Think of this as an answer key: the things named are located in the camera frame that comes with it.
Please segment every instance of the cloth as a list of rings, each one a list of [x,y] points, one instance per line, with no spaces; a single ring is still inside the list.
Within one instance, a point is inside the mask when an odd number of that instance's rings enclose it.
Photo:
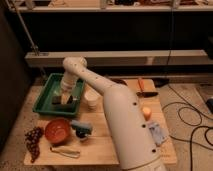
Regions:
[[[148,121],[147,125],[157,146],[166,141],[168,133],[157,122]]]

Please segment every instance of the red bowl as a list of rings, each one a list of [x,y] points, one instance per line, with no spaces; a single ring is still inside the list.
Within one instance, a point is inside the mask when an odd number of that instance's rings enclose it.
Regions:
[[[52,144],[59,144],[70,136],[70,123],[65,118],[51,120],[44,130],[46,139]]]

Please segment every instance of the wooden table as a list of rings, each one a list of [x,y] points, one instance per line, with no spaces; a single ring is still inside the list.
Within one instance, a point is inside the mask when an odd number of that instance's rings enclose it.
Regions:
[[[135,92],[140,91],[136,79],[125,80],[128,86]],[[152,80],[144,80],[145,90],[155,90]],[[168,131],[166,121],[161,110],[159,97],[140,98],[141,107],[147,106],[152,110],[151,119],[157,121],[162,128]],[[38,125],[45,127],[51,117],[40,117]],[[84,142],[80,142],[72,131],[72,136],[69,139],[67,146],[81,151],[78,159],[61,156],[57,153],[52,153],[50,143],[43,136],[40,140],[40,156],[33,165],[117,165],[118,160],[114,150],[113,142],[108,130],[106,119],[103,113],[102,99],[100,99],[98,107],[95,110],[88,109],[87,105],[81,100],[80,109],[77,120],[82,122],[90,122],[93,125],[92,135]],[[173,164],[177,162],[176,153],[170,138],[164,142],[160,148],[160,153],[163,162]],[[32,165],[30,162],[30,154],[27,152],[24,164]]]

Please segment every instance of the floor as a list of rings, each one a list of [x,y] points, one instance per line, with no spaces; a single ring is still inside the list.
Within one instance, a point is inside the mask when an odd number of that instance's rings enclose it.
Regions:
[[[209,112],[206,105],[204,104],[202,98],[198,94],[195,84],[170,84],[171,88],[177,91],[181,96],[187,99],[194,107],[199,109],[201,112],[205,113],[210,118],[213,118],[213,115]],[[40,89],[32,86],[30,89],[33,91],[40,91]],[[158,88],[160,95],[160,101],[162,106],[167,105],[171,102],[183,102],[183,99],[177,96],[174,91],[169,88],[168,85],[165,85],[161,88]],[[37,114],[31,112],[30,103],[34,102],[37,97],[27,96],[24,103],[24,107],[20,111],[20,114],[16,120],[16,123],[11,131],[11,134],[8,138],[8,141],[5,145],[3,152],[0,155],[0,170],[1,171],[34,171],[34,170],[43,170],[43,171],[66,171],[66,170],[75,170],[75,171],[89,171],[89,170],[110,170],[110,171],[119,171],[118,166],[88,166],[88,167],[68,167],[68,166],[25,166],[23,164],[26,148],[24,145],[24,134],[27,130],[33,128],[36,125]],[[189,140],[192,130],[196,126],[190,126],[186,123],[197,125],[200,122],[199,115],[189,109],[183,108],[180,112],[180,116],[183,121],[181,121],[178,116],[178,110],[181,107],[185,107],[183,104],[172,104],[164,109],[165,118],[168,124],[169,132],[171,136],[176,138]],[[213,126],[213,119],[206,119],[202,116],[201,125]],[[206,128],[200,128],[195,131],[193,136],[193,141],[205,145],[211,149],[213,146],[210,146],[207,141],[204,139],[204,131]],[[208,139],[213,143],[213,131],[209,131]],[[190,170],[190,152],[189,152],[189,143],[173,140],[173,144],[177,153],[178,163],[174,165],[166,165],[167,170],[169,171],[188,171]],[[192,145],[192,155],[193,155],[193,170],[194,171],[210,171],[213,168],[213,151],[210,149],[205,149],[200,145]]]

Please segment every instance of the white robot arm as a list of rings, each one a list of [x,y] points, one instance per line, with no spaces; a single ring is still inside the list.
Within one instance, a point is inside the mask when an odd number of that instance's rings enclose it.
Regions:
[[[65,58],[63,91],[70,91],[77,77],[103,96],[104,113],[121,169],[166,171],[139,107],[138,97],[127,86],[102,77],[86,66],[84,58]]]

